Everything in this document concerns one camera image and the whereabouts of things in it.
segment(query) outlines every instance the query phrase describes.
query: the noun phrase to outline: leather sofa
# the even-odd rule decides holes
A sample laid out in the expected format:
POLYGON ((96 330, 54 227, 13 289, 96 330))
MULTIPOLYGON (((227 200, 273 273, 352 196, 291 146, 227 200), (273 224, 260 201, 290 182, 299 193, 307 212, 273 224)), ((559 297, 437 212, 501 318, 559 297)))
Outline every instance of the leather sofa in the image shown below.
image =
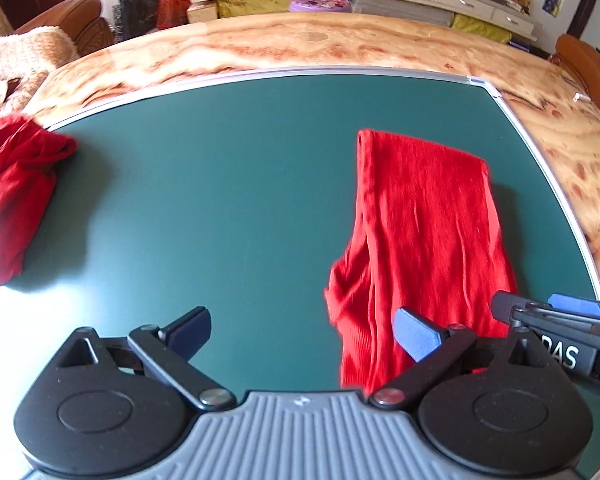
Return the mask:
POLYGON ((549 61, 568 73, 600 109, 600 53, 589 43, 563 34, 549 61))
POLYGON ((23 34, 43 25, 62 28, 74 41, 78 54, 86 56, 113 44, 107 21, 100 16, 100 0, 65 0, 26 23, 14 34, 23 34))

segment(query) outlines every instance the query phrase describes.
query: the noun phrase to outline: poster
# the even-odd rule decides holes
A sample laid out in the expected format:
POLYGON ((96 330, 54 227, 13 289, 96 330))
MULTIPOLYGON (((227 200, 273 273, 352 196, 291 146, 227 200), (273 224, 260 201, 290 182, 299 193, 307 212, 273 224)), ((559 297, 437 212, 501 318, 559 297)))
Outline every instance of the poster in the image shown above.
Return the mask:
POLYGON ((564 0, 544 0, 542 10, 548 12, 553 17, 556 17, 560 13, 563 1, 564 0))

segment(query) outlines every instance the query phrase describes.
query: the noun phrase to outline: red cloth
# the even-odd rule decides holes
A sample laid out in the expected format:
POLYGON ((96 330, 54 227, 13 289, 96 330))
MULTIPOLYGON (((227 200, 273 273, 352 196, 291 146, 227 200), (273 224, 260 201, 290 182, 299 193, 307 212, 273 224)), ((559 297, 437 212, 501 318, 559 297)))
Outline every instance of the red cloth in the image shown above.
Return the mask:
POLYGON ((324 291, 342 336, 340 383, 368 395, 413 361, 395 342, 402 306, 440 326, 504 336, 489 305, 516 283, 502 246, 487 164, 407 136, 362 130, 353 236, 324 291))
POLYGON ((24 251, 38 230, 56 186, 53 165, 76 150, 33 118, 0 118, 0 285, 22 272, 24 251))

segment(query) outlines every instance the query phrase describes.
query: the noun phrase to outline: box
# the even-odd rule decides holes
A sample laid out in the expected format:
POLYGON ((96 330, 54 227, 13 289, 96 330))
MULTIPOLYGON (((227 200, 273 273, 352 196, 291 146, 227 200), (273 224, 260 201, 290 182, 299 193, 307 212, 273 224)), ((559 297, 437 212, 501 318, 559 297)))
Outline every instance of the box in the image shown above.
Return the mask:
POLYGON ((189 23, 208 22, 217 20, 218 11, 215 2, 203 2, 200 4, 191 4, 187 9, 187 21, 189 23))

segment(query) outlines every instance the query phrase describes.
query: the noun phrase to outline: beige blanket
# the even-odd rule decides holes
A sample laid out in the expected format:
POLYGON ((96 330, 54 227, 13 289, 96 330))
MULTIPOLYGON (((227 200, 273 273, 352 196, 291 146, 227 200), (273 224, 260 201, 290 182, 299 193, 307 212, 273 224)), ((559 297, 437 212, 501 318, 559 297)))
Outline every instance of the beige blanket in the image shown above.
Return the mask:
POLYGON ((60 27, 39 27, 0 38, 0 81, 17 81, 0 116, 21 111, 53 70, 78 59, 74 42, 60 27))

